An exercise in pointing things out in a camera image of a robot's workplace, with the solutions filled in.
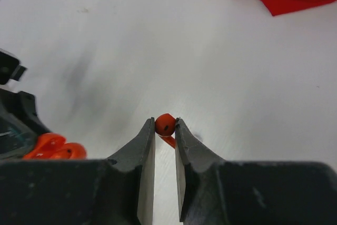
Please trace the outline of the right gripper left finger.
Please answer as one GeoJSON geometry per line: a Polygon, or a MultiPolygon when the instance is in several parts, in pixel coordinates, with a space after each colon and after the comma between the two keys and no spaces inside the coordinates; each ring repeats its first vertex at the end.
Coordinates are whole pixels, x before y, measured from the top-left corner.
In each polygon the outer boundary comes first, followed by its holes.
{"type": "Polygon", "coordinates": [[[152,224],[155,124],[106,159],[1,162],[1,224],[152,224]]]}

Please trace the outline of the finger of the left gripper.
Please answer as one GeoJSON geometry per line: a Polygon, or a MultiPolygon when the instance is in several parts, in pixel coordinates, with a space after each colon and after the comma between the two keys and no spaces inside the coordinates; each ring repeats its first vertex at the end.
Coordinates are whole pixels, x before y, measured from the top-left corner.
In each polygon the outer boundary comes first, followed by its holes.
{"type": "Polygon", "coordinates": [[[40,120],[36,97],[1,89],[1,159],[20,159],[31,152],[40,135],[50,133],[40,120]]]}

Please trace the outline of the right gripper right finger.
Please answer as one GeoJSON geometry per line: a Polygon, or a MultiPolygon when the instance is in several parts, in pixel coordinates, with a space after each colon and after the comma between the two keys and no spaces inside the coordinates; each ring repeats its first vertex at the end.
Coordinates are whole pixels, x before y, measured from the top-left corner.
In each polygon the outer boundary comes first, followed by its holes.
{"type": "Polygon", "coordinates": [[[184,224],[336,224],[336,172],[321,162],[227,161],[176,120],[184,224]]]}

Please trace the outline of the orange earbud charging case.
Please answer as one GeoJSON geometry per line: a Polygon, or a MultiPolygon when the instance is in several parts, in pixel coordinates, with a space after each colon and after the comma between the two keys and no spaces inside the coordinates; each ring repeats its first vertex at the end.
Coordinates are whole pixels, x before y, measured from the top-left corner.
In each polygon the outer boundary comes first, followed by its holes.
{"type": "Polygon", "coordinates": [[[45,133],[37,138],[34,149],[23,159],[86,159],[87,152],[83,145],[67,142],[56,133],[45,133]]]}

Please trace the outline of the orange earbud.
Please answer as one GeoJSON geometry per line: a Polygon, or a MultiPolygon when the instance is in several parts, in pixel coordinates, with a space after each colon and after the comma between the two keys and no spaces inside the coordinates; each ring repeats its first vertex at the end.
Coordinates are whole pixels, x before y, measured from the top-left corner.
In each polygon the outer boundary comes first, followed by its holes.
{"type": "Polygon", "coordinates": [[[176,140],[173,138],[175,124],[176,119],[169,113],[162,114],[155,120],[155,132],[172,148],[176,146],[176,140]]]}

